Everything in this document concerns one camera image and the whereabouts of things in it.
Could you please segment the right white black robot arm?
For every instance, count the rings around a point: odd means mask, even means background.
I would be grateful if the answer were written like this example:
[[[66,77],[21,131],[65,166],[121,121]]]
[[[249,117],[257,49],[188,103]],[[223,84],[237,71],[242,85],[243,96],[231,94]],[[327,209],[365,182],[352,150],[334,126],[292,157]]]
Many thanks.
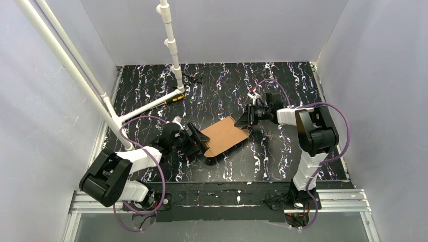
[[[249,127],[260,120],[269,120],[278,125],[297,128],[299,146],[302,150],[298,170],[288,192],[288,200],[303,203],[314,197],[316,176],[322,162],[339,143],[339,135],[329,109],[325,105],[313,108],[286,108],[279,93],[267,93],[266,102],[253,93],[244,113],[235,121],[236,127]]]

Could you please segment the brown cardboard box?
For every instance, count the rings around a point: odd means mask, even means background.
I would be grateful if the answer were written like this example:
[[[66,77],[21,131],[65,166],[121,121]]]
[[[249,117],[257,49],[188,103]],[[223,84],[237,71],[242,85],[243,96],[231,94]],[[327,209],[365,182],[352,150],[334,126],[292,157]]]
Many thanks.
[[[205,157],[216,157],[249,138],[249,130],[235,127],[234,124],[235,120],[228,116],[201,131],[210,138],[206,142],[208,148],[204,152]]]

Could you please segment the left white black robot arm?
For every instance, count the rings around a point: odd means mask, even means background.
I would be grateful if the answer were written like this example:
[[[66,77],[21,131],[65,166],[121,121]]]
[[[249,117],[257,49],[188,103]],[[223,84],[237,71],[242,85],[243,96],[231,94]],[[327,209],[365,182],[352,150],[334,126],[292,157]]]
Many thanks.
[[[204,153],[210,138],[192,123],[183,128],[178,121],[167,122],[161,135],[150,146],[114,152],[102,150],[79,182],[79,189],[105,207],[115,202],[137,203],[141,210],[154,208],[154,191],[141,181],[128,179],[133,173],[155,167],[171,152],[178,150],[186,156]]]

